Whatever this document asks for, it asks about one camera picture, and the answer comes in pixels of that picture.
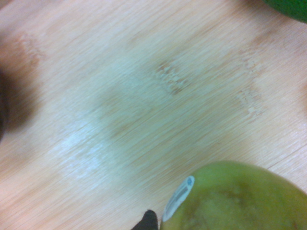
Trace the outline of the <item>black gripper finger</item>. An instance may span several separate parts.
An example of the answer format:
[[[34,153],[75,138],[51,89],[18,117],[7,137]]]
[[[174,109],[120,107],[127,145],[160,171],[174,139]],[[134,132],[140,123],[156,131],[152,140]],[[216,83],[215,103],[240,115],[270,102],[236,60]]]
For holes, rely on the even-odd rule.
[[[153,210],[147,210],[131,230],[158,230],[158,218]]]

